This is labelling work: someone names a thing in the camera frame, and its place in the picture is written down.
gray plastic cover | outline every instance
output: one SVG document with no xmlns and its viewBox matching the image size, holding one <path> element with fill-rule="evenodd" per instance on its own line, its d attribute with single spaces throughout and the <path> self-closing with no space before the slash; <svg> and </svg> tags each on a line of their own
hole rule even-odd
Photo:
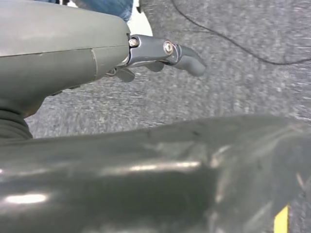
<svg viewBox="0 0 311 233">
<path fill-rule="evenodd" d="M 130 30 L 115 16 L 32 0 L 0 9 L 0 57 L 128 45 Z"/>
</svg>

person's leg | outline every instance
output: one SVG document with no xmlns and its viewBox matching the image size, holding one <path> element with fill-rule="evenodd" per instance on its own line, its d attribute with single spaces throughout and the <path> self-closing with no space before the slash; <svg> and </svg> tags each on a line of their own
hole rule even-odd
<svg viewBox="0 0 311 233">
<path fill-rule="evenodd" d="M 152 36 L 139 0 L 63 0 L 63 4 L 118 16 L 127 22 L 131 34 Z"/>
</svg>

yellow sticker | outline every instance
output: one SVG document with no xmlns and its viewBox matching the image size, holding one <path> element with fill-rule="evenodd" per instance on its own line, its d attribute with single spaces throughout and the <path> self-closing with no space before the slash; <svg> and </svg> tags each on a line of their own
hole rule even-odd
<svg viewBox="0 0 311 233">
<path fill-rule="evenodd" d="M 288 206 L 285 206 L 274 219 L 274 233 L 288 233 Z"/>
</svg>

bolt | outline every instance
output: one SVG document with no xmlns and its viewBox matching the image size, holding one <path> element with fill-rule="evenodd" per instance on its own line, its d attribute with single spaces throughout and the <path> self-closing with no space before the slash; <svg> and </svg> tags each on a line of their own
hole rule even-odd
<svg viewBox="0 0 311 233">
<path fill-rule="evenodd" d="M 168 40 L 165 42 L 165 44 L 163 45 L 163 48 L 167 55 L 171 55 L 174 51 L 173 45 L 170 41 L 168 41 Z"/>
<path fill-rule="evenodd" d="M 137 39 L 135 39 L 135 38 L 131 38 L 131 39 L 130 39 L 130 40 L 128 41 L 128 43 L 129 43 L 129 45 L 130 45 L 131 47 L 136 47 L 136 46 L 138 45 L 138 41 L 137 41 Z"/>
</svg>

gray carpet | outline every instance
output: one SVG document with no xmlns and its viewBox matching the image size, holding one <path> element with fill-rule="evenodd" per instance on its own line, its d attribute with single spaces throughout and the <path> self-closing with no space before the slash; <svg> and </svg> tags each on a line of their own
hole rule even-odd
<svg viewBox="0 0 311 233">
<path fill-rule="evenodd" d="M 311 57 L 308 0 L 175 0 L 184 13 L 249 48 L 282 62 Z M 169 0 L 145 0 L 157 37 L 190 46 L 208 65 L 205 77 L 142 68 L 131 83 L 102 79 L 48 98 L 27 122 L 35 137 L 126 131 L 186 119 L 267 113 L 310 120 L 311 63 L 258 62 L 177 13 Z"/>
</svg>

